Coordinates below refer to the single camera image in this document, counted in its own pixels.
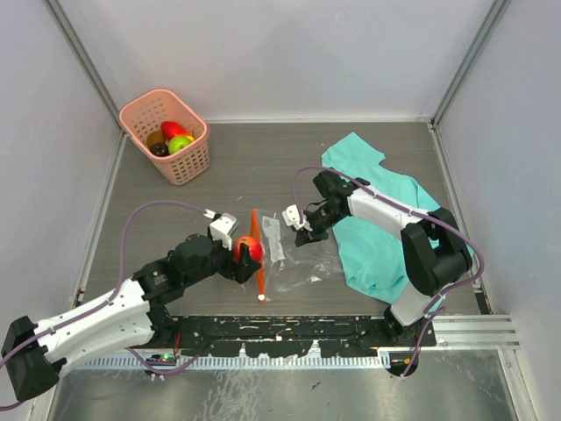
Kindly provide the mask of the red yellow fake apple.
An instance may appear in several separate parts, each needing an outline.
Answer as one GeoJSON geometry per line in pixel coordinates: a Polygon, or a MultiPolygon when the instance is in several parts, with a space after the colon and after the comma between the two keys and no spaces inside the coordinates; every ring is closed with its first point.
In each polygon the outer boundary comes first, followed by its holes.
{"type": "Polygon", "coordinates": [[[241,236],[233,245],[233,260],[239,263],[242,256],[248,254],[253,261],[261,262],[263,249],[260,242],[250,235],[241,236]]]}

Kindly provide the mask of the clear zip top bag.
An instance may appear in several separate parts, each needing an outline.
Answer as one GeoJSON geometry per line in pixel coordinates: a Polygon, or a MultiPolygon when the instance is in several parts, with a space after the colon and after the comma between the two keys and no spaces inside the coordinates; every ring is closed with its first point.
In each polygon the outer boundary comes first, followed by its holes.
{"type": "Polygon", "coordinates": [[[296,233],[285,225],[279,212],[253,209],[251,235],[263,250],[261,269],[255,274],[260,303],[311,283],[344,277],[335,240],[297,246],[296,233]]]}

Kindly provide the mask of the green fake apple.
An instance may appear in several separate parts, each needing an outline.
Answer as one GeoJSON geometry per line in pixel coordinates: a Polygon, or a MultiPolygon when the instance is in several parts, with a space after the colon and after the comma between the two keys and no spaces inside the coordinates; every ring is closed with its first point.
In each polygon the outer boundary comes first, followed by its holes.
{"type": "Polygon", "coordinates": [[[188,140],[187,135],[178,135],[173,137],[168,143],[169,154],[178,153],[181,149],[189,146],[192,142],[188,140]]]}

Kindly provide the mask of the dark green fake avocado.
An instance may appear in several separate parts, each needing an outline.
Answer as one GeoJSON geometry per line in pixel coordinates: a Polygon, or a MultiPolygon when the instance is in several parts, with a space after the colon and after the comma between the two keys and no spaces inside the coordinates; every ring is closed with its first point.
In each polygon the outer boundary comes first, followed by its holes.
{"type": "Polygon", "coordinates": [[[168,146],[165,142],[154,143],[150,147],[150,152],[156,157],[167,157],[169,155],[168,146]]]}

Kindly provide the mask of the red yellow fake mango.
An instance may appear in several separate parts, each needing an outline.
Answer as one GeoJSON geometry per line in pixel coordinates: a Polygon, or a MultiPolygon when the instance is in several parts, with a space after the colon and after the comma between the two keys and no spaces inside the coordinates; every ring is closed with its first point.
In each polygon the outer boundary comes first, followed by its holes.
{"type": "Polygon", "coordinates": [[[190,133],[179,123],[174,121],[163,121],[160,129],[167,139],[172,139],[178,135],[190,135],[190,133]]]}

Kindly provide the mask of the brown fake kiwi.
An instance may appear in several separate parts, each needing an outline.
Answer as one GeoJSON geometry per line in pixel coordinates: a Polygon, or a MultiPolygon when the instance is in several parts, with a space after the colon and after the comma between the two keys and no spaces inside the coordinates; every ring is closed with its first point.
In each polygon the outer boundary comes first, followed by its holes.
{"type": "Polygon", "coordinates": [[[146,146],[148,148],[151,148],[153,145],[159,143],[166,143],[166,138],[160,130],[150,133],[146,138],[146,146]]]}

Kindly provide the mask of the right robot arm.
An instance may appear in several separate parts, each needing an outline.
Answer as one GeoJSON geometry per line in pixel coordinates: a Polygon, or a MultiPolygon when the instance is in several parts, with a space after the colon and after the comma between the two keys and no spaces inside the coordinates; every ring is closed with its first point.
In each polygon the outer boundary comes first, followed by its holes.
{"type": "Polygon", "coordinates": [[[382,331],[387,340],[402,346],[420,337],[422,320],[445,289],[472,268],[468,239],[451,212],[408,206],[387,196],[363,179],[333,168],[321,168],[313,179],[323,201],[315,210],[298,204],[282,212],[286,226],[303,246],[328,238],[328,230],[345,218],[360,218],[401,242],[408,284],[384,312],[382,331]]]}

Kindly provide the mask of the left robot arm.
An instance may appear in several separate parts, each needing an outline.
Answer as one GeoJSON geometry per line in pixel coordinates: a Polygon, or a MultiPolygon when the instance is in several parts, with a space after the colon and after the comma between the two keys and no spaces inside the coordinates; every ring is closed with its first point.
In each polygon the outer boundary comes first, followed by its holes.
{"type": "Polygon", "coordinates": [[[1,348],[18,403],[40,396],[75,367],[120,348],[170,345],[175,337],[168,303],[219,274],[238,283],[261,268],[259,245],[232,247],[199,234],[144,265],[110,292],[59,316],[11,322],[1,348]]]}

